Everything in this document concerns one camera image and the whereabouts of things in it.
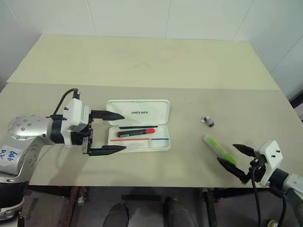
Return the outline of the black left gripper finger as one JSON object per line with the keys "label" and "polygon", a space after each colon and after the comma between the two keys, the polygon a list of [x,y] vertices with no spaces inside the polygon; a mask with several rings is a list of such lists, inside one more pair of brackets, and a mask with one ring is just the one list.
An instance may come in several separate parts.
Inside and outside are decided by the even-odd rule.
{"label": "black left gripper finger", "polygon": [[111,155],[113,153],[120,152],[126,149],[126,146],[119,145],[104,145],[100,148],[88,148],[87,155],[88,156],[106,156]]}
{"label": "black left gripper finger", "polygon": [[110,111],[92,110],[90,113],[90,118],[102,119],[103,121],[112,121],[112,120],[122,120],[124,119],[124,116]]}

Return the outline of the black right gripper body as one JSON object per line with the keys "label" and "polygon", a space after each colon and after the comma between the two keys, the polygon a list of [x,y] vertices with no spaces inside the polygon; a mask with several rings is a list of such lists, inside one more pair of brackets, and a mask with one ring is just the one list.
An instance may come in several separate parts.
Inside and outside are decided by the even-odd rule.
{"label": "black right gripper body", "polygon": [[243,184],[247,184],[250,180],[259,183],[266,172],[265,157],[254,158],[250,162],[248,173],[241,178]]}

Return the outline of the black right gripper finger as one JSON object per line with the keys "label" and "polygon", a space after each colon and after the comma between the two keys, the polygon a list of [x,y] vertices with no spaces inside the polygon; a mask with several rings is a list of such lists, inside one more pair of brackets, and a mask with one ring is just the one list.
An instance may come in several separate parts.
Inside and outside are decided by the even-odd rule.
{"label": "black right gripper finger", "polygon": [[236,176],[242,183],[247,183],[249,181],[249,176],[234,164],[222,158],[217,158],[217,160],[228,172]]}
{"label": "black right gripper finger", "polygon": [[248,147],[244,144],[233,144],[233,147],[235,147],[237,150],[239,150],[244,155],[247,155],[250,157],[256,157],[255,151],[251,147]]}

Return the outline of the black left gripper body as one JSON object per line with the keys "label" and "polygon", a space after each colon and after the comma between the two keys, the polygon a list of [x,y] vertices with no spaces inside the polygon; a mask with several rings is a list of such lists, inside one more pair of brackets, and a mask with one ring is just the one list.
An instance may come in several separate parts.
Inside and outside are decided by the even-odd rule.
{"label": "black left gripper body", "polygon": [[92,141],[93,141],[93,119],[90,117],[87,126],[81,127],[79,131],[71,131],[71,143],[82,147],[82,153],[92,155]]}

